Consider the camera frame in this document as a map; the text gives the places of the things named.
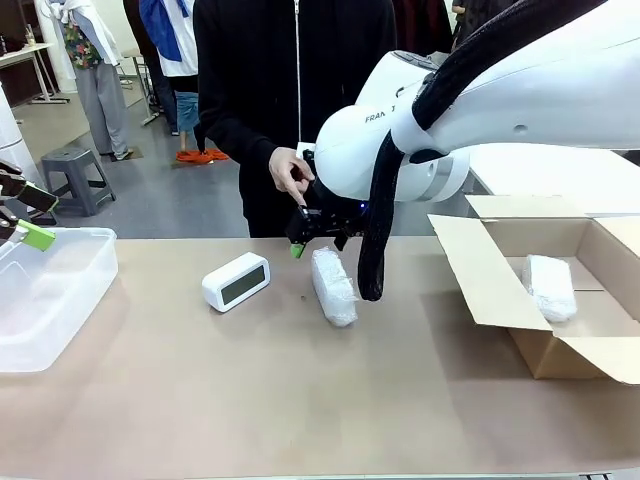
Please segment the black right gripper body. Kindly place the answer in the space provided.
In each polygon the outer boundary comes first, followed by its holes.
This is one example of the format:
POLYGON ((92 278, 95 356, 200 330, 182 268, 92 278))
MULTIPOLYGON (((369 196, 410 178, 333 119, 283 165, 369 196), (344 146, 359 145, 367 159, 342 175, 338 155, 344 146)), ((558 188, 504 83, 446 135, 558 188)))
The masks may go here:
POLYGON ((293 213, 285 234, 291 244, 306 245, 319 237, 333 238, 343 230, 349 239, 364 233, 369 205, 366 200, 340 197, 319 180, 314 180, 305 193, 306 205, 293 213))

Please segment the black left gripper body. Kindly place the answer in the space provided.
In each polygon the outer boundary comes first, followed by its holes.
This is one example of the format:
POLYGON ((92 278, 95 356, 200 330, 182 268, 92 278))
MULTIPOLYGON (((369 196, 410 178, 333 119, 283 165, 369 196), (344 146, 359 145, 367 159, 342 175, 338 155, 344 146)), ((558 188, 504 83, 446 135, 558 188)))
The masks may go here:
POLYGON ((24 190, 22 170, 10 162, 1 161, 1 242, 15 233, 18 217, 5 205, 7 199, 15 199, 24 190))

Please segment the person's right hand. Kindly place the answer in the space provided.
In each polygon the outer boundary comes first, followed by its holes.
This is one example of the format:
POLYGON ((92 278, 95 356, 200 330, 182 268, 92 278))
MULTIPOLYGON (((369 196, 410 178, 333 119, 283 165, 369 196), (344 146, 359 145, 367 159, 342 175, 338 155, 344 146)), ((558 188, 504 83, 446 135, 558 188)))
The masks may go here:
POLYGON ((276 189, 289 194, 298 205, 305 206, 304 194, 315 180, 308 163, 298 158, 295 150, 278 147, 271 154, 268 168, 276 189))

